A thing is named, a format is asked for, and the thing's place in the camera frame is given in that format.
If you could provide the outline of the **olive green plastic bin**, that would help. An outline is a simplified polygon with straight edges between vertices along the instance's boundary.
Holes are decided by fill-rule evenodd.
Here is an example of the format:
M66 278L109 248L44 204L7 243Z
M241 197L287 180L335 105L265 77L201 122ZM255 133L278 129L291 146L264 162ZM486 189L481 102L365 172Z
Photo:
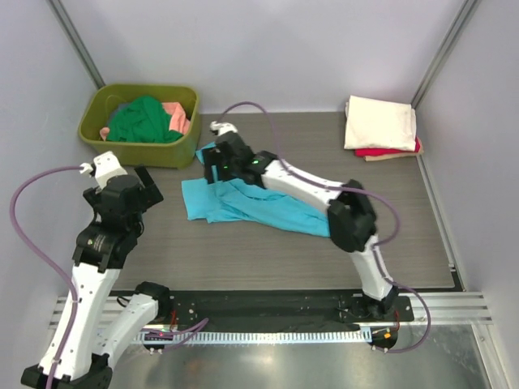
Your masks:
M161 102L178 102L190 121L189 131L173 143L128 143L104 141L100 130L109 115L122 103L140 96L151 96ZM80 139L98 154L112 151L123 165L184 169L195 157L201 133L200 98L197 91L174 84L116 83L98 89L90 100L79 124Z

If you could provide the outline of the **light blue t shirt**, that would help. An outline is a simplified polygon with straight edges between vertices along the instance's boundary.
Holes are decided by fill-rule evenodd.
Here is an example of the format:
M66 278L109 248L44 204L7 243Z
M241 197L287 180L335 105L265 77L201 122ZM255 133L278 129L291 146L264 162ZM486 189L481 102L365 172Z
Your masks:
M205 178L184 180L182 197L188 220L209 224L249 221L276 229L328 237L324 214L287 194L249 186L237 178L207 183Z

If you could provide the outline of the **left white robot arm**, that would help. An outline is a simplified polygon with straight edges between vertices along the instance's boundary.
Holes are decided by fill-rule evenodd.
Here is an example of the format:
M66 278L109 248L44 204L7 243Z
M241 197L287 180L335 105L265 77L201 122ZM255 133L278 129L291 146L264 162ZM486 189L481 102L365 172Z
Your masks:
M140 330L172 314L169 289L145 281L105 331L98 331L107 297L144 232L142 215L163 196L142 165L133 174L99 163L81 171L98 182L84 192L94 217L76 238L72 274L65 278L69 294L49 348L22 373L21 383L30 388L109 387L118 359Z

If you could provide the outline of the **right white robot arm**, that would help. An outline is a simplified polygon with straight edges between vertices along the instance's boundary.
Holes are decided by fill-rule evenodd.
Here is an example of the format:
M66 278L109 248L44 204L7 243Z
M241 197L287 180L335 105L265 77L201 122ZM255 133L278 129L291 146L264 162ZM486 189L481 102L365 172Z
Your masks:
M202 151L209 183L240 179L300 200L327 219L332 243L348 253L362 283L367 314L385 320L395 310L398 287L388 274L376 226L377 215L360 182L333 182L288 164L277 155L253 152L235 130L212 130L215 145Z

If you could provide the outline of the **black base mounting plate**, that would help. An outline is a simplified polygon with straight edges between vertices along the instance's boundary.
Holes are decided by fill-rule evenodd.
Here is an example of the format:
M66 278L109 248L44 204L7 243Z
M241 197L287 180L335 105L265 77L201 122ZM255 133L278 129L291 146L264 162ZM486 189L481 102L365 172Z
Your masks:
M355 323L414 320L408 297L398 296L388 313L376 317L358 289L177 290L170 298L181 328L207 318L208 331L324 331Z

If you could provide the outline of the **folded red t shirt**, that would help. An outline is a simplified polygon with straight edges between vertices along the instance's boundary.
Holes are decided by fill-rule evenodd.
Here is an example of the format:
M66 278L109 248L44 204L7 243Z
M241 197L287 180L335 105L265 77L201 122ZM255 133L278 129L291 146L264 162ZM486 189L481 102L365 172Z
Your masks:
M362 149L355 150L354 154L357 157L363 158L366 155L380 155L380 154L392 152L394 150L400 150L400 151L404 151L404 152L405 151L413 152L414 149L413 150L401 150L401 149L394 149L394 148L362 148Z

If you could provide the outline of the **folded tan t shirt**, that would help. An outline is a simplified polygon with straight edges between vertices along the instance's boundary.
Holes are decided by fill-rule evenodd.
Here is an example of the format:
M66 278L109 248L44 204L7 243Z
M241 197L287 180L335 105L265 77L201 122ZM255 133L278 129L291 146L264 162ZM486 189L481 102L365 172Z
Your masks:
M405 158L405 157L415 157L415 156L421 156L423 154L423 146L422 142L419 138L416 138L415 142L415 149L413 152L409 151L400 151L400 150L394 150L389 153L384 153L380 155L366 155L363 157L363 159L367 162L374 162L374 161L382 161L382 160L393 160L397 158Z

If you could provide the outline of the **folded cream t shirt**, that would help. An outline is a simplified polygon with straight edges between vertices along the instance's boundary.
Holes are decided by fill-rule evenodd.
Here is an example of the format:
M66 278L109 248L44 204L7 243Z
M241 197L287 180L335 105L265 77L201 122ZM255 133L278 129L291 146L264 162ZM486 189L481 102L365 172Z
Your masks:
M412 152L416 138L416 113L410 104L353 95L345 104L344 149Z

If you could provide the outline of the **left aluminium frame post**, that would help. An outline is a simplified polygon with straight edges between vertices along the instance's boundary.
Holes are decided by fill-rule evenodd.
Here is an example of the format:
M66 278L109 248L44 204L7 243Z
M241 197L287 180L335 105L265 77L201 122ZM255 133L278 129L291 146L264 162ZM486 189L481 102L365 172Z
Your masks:
M103 80L100 71L88 52L87 46L84 44L62 1L48 0L47 3L94 85L97 89L103 88L105 86L105 81Z

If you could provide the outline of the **aluminium frame post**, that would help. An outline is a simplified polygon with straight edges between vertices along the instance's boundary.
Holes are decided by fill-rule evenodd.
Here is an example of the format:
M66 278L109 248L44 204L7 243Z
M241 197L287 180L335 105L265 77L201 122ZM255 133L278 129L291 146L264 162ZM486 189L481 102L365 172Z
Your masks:
M465 0L462 2L410 102L414 109L421 105L480 4L480 0Z
M88 52L87 46L84 44L62 1L48 0L47 3L94 85L97 89L103 88L105 86L105 81L103 80L100 71Z

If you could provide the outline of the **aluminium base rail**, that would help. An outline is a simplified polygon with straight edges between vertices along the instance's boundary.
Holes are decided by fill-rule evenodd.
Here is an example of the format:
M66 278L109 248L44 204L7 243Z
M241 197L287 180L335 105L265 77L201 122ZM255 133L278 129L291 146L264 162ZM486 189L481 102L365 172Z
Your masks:
M412 310L417 325L425 324L426 312L423 304L410 293L403 293L402 297L408 297L410 303L404 308L398 308L401 321L403 312ZM492 324L493 319L487 303L481 293L476 292L450 292L450 293L421 293L431 315L433 325L458 325L458 324ZM55 330L62 316L65 305L65 297L59 297L54 307L48 328ZM106 328L122 312L122 307L116 302L116 297L108 297L101 314L99 328Z

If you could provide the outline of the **right aluminium frame post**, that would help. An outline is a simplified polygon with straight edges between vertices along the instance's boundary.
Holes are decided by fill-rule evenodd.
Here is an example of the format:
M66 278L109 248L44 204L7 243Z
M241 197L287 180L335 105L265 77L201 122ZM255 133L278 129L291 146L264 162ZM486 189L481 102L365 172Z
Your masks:
M414 109L421 105L480 4L480 0L465 0L462 2L410 102Z

